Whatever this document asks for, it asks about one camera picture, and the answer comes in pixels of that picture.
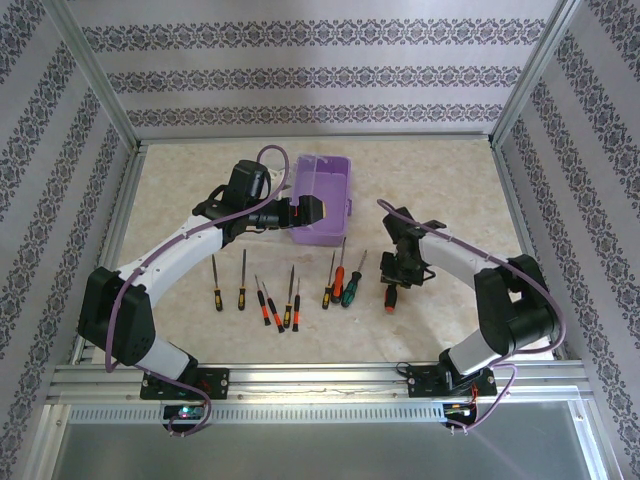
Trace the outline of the left controller board with LED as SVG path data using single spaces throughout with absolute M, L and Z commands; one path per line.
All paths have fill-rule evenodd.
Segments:
M 204 406 L 197 405 L 168 405 L 164 407 L 163 419 L 164 420 L 185 420 L 196 421 L 201 420 L 206 413 Z

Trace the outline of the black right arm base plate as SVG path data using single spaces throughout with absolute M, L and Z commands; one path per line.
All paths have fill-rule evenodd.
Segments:
M 460 376 L 443 365 L 408 365 L 405 368 L 410 398 L 480 397 L 497 395 L 494 372 L 483 368 Z

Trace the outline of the aluminium frame post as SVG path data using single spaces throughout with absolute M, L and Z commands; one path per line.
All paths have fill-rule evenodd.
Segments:
M 40 1 L 119 136 L 129 151 L 137 152 L 141 140 L 84 32 L 76 21 L 67 0 Z
M 558 0 L 544 27 L 540 39 L 532 50 L 522 74 L 516 82 L 504 109 L 489 134 L 492 150 L 497 150 L 505 141 L 514 123 L 523 110 L 531 92 L 547 68 L 558 44 L 571 26 L 576 12 L 586 0 Z

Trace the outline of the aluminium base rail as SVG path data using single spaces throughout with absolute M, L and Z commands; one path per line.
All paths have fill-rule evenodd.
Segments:
M 543 402 L 591 400 L 593 388 L 579 361 L 518 361 L 505 400 Z M 408 402 L 408 384 L 392 363 L 236 364 L 230 371 L 229 402 L 373 403 Z M 55 404 L 133 404 L 140 401 L 143 372 L 98 364 L 62 365 L 54 370 L 45 401 Z

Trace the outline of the grey metal sheet panel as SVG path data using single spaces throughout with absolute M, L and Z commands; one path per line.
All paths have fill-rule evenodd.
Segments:
M 74 409 L 51 480 L 625 480 L 571 401 L 505 404 L 469 433 L 382 422 L 249 423 L 239 411 L 173 439 L 117 409 Z

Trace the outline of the long aluminium table edge rail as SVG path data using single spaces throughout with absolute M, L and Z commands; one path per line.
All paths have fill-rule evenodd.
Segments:
M 79 305 L 82 305 L 81 301 L 84 298 L 89 275 L 97 267 L 104 266 L 108 269 L 114 269 L 117 266 L 145 157 L 146 147 L 143 146 L 132 152 L 122 167 L 116 189 L 107 204 L 106 223 L 101 233 L 98 253 L 91 269 L 87 271 L 85 277 L 82 277 L 80 283 Z
M 512 181 L 508 165 L 499 148 L 491 145 L 491 154 L 500 178 L 501 186 L 508 204 L 509 212 L 519 245 L 524 253 L 531 255 L 532 257 L 536 257 L 537 252 L 535 244 L 532 242 L 526 216 L 523 213 L 522 205 L 518 197 L 518 192 Z M 551 293 L 548 293 L 548 295 L 550 296 L 550 305 L 557 315 L 559 326 L 558 331 L 550 336 L 549 346 L 540 348 L 540 351 L 542 353 L 551 352 L 555 360 L 566 360 L 567 353 L 564 346 L 564 341 L 567 333 L 567 325 L 565 315 L 560 305 L 551 295 Z

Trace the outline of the short aluminium table edge rail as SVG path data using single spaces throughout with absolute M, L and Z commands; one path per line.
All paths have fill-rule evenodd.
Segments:
M 390 133 L 390 134 L 334 134 L 334 135 L 294 135 L 294 136 L 231 136 L 231 137 L 171 137 L 142 139 L 139 147 L 168 144 L 212 144 L 231 142 L 260 142 L 263 144 L 282 144 L 293 141 L 397 141 L 397 140 L 484 140 L 490 135 L 480 131 L 427 132 L 427 133 Z

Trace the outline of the green black handled screwdriver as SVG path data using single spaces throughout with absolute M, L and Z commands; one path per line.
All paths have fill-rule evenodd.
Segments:
M 360 279 L 362 278 L 362 267 L 367 257 L 367 250 L 364 250 L 361 259 L 359 261 L 358 267 L 352 272 L 349 282 L 347 283 L 346 288 L 343 291 L 340 305 L 343 308 L 348 308 L 354 301 L 358 284 Z

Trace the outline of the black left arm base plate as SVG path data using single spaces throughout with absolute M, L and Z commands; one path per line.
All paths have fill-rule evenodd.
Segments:
M 144 374 L 140 389 L 142 400 L 198 401 L 204 397 L 195 392 L 202 391 L 211 400 L 225 400 L 229 385 L 230 371 L 226 368 L 188 367 L 178 382 L 189 385 L 190 389 Z

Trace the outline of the purple plastic tool box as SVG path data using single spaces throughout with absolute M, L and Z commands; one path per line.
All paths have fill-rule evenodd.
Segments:
M 326 247 L 338 247 L 346 236 L 348 217 L 352 213 L 351 160 L 343 156 L 317 156 L 328 157 L 333 167 L 333 198 L 330 202 L 332 209 L 329 215 L 333 235 L 331 244 Z

